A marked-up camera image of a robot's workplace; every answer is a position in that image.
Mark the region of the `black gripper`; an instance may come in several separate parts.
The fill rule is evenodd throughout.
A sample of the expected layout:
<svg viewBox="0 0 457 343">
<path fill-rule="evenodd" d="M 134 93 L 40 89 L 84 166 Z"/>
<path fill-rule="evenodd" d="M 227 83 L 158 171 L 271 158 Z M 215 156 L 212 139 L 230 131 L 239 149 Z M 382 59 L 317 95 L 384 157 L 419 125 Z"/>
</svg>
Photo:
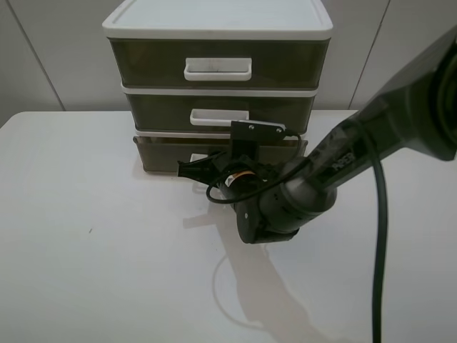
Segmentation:
<svg viewBox="0 0 457 343">
<path fill-rule="evenodd" d="M 282 162 L 263 163 L 247 156 L 232 159 L 226 151 L 209 155 L 192 154 L 178 162 L 178 177 L 209 186 L 213 204 L 257 204 L 280 179 Z"/>
</svg>

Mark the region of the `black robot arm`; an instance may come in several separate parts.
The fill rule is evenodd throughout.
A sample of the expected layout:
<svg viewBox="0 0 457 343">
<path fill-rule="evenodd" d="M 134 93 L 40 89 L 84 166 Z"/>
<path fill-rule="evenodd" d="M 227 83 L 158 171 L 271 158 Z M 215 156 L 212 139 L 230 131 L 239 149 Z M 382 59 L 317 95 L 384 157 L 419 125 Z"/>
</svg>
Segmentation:
<svg viewBox="0 0 457 343">
<path fill-rule="evenodd" d="M 179 162 L 178 175 L 217 187 L 247 244 L 283 242 L 328 211 L 336 190 L 402 148 L 456 158 L 456 30 L 410 61 L 305 157 L 269 166 L 257 160 L 249 124 L 236 122 L 229 151 Z"/>
</svg>

